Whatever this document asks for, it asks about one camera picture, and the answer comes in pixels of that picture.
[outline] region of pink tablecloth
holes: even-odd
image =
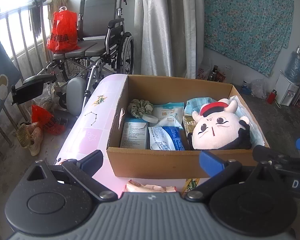
[[[95,180],[121,195],[124,185],[131,178],[116,177],[108,159],[106,147],[109,133],[115,116],[127,75],[113,74],[104,78],[91,95],[83,112],[64,142],[56,165],[67,159],[80,160],[99,149],[104,160],[101,169],[93,176]],[[185,179],[133,179],[141,184],[175,186],[181,190]]]

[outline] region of plush doll face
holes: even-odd
[[[237,101],[233,100],[221,112],[213,112],[213,109],[210,108],[205,113],[209,113],[209,111],[212,113],[200,115],[194,111],[192,116],[197,125],[192,134],[193,148],[202,150],[220,149],[235,141],[239,137],[239,130],[245,130],[242,122],[239,123],[240,120],[243,120],[247,125],[249,124],[249,119],[246,116],[239,118],[235,114],[237,107]]]

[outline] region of floral fabric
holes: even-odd
[[[205,46],[269,76],[288,47],[293,0],[204,0]]]

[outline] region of doll eye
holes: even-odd
[[[206,130],[206,128],[207,128],[207,125],[204,123],[204,124],[201,126],[201,130],[204,131],[204,130]]]
[[[217,123],[223,123],[223,122],[224,122],[224,120],[223,120],[222,117],[219,117],[219,118],[217,119]]]

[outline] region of barcode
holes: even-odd
[[[163,144],[163,145],[162,145],[162,148],[163,148],[164,151],[168,151],[168,150],[169,150],[169,147],[168,147],[168,145],[166,145],[166,144]]]

